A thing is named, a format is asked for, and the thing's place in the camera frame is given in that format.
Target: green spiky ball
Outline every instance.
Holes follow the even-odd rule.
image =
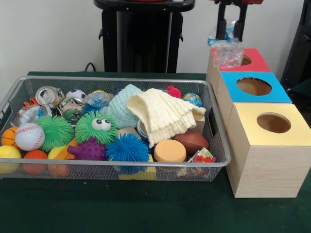
[[[62,116],[44,116],[35,123],[44,131],[45,140],[41,149],[45,152],[65,146],[74,138],[71,124]]]
[[[111,128],[109,130],[94,129],[92,121],[95,119],[109,120]],[[78,143],[85,142],[90,137],[95,137],[98,142],[109,145],[117,136],[118,129],[114,120],[106,114],[101,115],[98,111],[85,114],[76,126],[76,139]]]

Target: googly eyes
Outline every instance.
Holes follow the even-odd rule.
[[[105,119],[101,120],[97,118],[92,121],[92,127],[95,130],[108,131],[111,129],[111,123],[109,120],[105,120]]]

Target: knitted cloth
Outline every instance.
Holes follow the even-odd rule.
[[[145,125],[150,148],[194,128],[196,123],[192,112],[204,114],[206,111],[157,89],[133,95],[127,101],[127,107]]]
[[[132,84],[122,89],[109,103],[106,114],[114,119],[117,128],[136,127],[138,118],[127,107],[127,100],[141,90]]]

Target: clear plastic bag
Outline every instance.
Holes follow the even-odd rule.
[[[18,125],[34,123],[37,119],[49,115],[48,109],[40,105],[30,105],[18,112]]]
[[[238,39],[219,40],[213,43],[215,48],[214,64],[220,69],[238,67],[242,64],[244,48]]]
[[[105,112],[105,107],[109,105],[109,102],[114,98],[114,96],[115,95],[104,91],[88,94],[84,99],[84,113],[88,113],[90,111]]]
[[[236,21],[228,20],[225,40],[216,39],[216,27],[208,37],[208,45],[215,49],[214,64],[220,69],[240,66],[244,57],[244,48],[241,42],[234,38],[234,25]]]

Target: black cable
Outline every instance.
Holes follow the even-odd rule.
[[[89,66],[92,66],[93,71],[94,71],[94,72],[96,72],[96,68],[95,68],[94,64],[93,64],[93,63],[91,63],[91,62],[89,62],[89,63],[87,64],[86,68],[84,69],[84,72],[86,72],[86,71],[87,71],[87,69],[88,69],[88,67],[89,67]]]

